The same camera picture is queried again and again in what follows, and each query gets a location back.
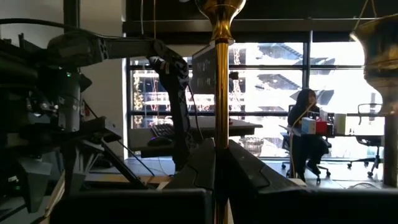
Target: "metal arm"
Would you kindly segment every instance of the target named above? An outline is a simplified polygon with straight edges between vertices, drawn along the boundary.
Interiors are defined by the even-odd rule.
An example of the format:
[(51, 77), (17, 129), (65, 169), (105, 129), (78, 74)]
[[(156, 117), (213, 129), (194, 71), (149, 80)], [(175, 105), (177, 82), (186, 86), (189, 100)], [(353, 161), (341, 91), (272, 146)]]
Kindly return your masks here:
[(188, 70), (186, 61), (161, 40), (100, 37), (86, 32), (69, 32), (50, 40), (39, 60), (63, 68), (85, 67), (107, 59), (159, 57), (178, 70)]
[(182, 169), (190, 154), (192, 137), (185, 89), (189, 84), (188, 63), (157, 39), (107, 38), (91, 33), (70, 32), (52, 39), (42, 55), (46, 63), (59, 67), (84, 67), (106, 59), (147, 57), (167, 90), (174, 122), (176, 170)]

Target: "keyboard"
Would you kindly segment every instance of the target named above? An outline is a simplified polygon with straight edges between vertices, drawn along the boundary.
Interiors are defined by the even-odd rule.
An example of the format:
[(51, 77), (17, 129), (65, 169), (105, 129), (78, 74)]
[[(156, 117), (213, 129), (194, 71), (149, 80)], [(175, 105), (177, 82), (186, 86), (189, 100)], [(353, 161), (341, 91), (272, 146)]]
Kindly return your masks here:
[(156, 124), (151, 127), (152, 132), (157, 137), (174, 138), (174, 127), (171, 124)]

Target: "gold pole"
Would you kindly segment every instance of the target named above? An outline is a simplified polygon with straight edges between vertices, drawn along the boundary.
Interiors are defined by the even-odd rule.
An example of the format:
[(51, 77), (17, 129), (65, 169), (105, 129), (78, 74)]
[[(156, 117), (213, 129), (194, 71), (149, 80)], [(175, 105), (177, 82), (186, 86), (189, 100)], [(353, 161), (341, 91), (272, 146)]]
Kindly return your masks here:
[(229, 141), (228, 118), (228, 40), (216, 40), (217, 77), (215, 94), (216, 149), (227, 149)]
[[(216, 70), (216, 150), (228, 148), (228, 46), (234, 43), (231, 35), (231, 22), (244, 7), (246, 0), (195, 0), (200, 12), (213, 26), (211, 43), (217, 51)], [(228, 203), (224, 207), (216, 204), (216, 223), (228, 223)]]

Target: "window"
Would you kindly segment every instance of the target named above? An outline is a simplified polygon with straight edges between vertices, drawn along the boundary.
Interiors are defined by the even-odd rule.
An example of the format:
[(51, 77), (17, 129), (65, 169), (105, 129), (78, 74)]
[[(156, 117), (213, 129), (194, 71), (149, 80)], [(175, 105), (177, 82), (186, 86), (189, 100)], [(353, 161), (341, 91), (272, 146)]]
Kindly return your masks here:
[(328, 71), (328, 75), (310, 76), (310, 88), (318, 96), (318, 104), (331, 113), (370, 113), (358, 111), (364, 103), (382, 103), (379, 92), (363, 78), (363, 70), (312, 70)]
[[(192, 57), (185, 60), (192, 64)], [(149, 65), (146, 58), (133, 59), (132, 64)], [(236, 43), (229, 48), (229, 64), (302, 65), (303, 43)]]
[[(318, 95), (318, 105), (330, 113), (347, 113), (346, 133), (383, 133), (384, 118), (369, 117), (380, 110), (381, 95), (364, 79), (364, 53), (357, 42), (312, 43), (309, 87)], [(365, 114), (360, 118), (358, 113)], [(355, 137), (332, 138), (329, 157), (374, 157), (375, 147), (360, 144)]]
[[(288, 157), (282, 149), (280, 124), (286, 125), (289, 105), (302, 88), (303, 43), (244, 43), (229, 48), (230, 72), (239, 72), (238, 80), (229, 83), (229, 110), (232, 113), (250, 112), (255, 116), (233, 117), (262, 124), (255, 134), (231, 137), (236, 142), (257, 139), (262, 142), (260, 156)], [(189, 65), (192, 57), (185, 57)], [(159, 82), (159, 76), (148, 69), (145, 58), (131, 59), (130, 120), (131, 128), (149, 128), (154, 124), (172, 123), (169, 96)], [(186, 91), (190, 112), (193, 100)], [(198, 112), (213, 116), (214, 95), (194, 95)]]
[(358, 42), (311, 43), (311, 65), (363, 65), (364, 54)]
[[(301, 89), (301, 70), (234, 70), (239, 80), (230, 85), (230, 111), (288, 111)], [(134, 71), (133, 111), (170, 111), (169, 96), (153, 70)], [(193, 100), (187, 90), (188, 109)], [(214, 95), (195, 94), (198, 111), (214, 111)]]
[[(359, 124), (359, 117), (347, 117), (346, 133), (384, 132), (384, 118), (363, 117), (361, 119), (361, 124)], [(362, 145), (356, 137), (332, 138), (328, 141), (331, 143), (329, 156), (333, 158), (367, 158), (376, 155), (376, 147)], [(382, 155), (383, 147), (380, 147), (380, 156)]]

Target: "machine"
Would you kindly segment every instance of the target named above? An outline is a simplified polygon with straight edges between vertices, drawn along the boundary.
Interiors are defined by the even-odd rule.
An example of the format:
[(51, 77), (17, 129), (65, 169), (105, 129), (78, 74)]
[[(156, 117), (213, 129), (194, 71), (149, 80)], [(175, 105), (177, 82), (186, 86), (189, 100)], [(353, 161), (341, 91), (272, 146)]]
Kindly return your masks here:
[[(34, 23), (65, 27), (47, 21), (1, 19), (0, 24)], [(0, 40), (1, 158), (4, 167), (18, 170), (29, 212), (36, 212), (45, 194), (52, 165), (42, 162), (43, 154), (59, 150), (65, 164), (65, 195), (80, 190), (85, 176), (99, 153), (105, 153), (137, 189), (146, 186), (103, 142), (118, 141), (119, 131), (106, 118), (80, 122), (81, 92), (91, 81), (76, 68), (112, 58), (146, 56), (168, 89), (172, 103), (176, 139), (174, 161), (181, 169), (189, 156), (189, 134), (185, 88), (188, 65), (184, 59), (156, 39), (102, 37), (71, 28), (52, 39), (46, 49), (20, 38), (20, 47)]]

